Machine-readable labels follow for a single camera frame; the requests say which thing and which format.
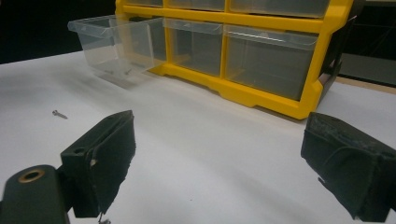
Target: white surface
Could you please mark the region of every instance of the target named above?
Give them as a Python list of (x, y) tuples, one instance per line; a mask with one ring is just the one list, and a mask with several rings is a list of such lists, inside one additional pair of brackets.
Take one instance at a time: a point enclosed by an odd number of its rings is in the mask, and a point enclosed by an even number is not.
[[(60, 153), (93, 125), (132, 109), (137, 150), (106, 214), (112, 223), (359, 223), (300, 157), (305, 121), (149, 73), (121, 88), (83, 57), (0, 65), (1, 191), (24, 168), (60, 166)], [(335, 83), (318, 112), (396, 147), (394, 95)], [(395, 221), (391, 212), (387, 223)]]

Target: screw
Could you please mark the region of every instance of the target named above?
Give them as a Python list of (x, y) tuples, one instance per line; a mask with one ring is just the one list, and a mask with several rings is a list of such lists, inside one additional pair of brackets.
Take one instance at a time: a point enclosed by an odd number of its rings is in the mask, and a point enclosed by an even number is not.
[(63, 114), (61, 114), (61, 113), (59, 113), (58, 110), (52, 111), (52, 114), (53, 114), (54, 116), (58, 116), (58, 117), (61, 117), (61, 118), (63, 118), (63, 119), (67, 119), (67, 116), (65, 116), (65, 115), (63, 115)]

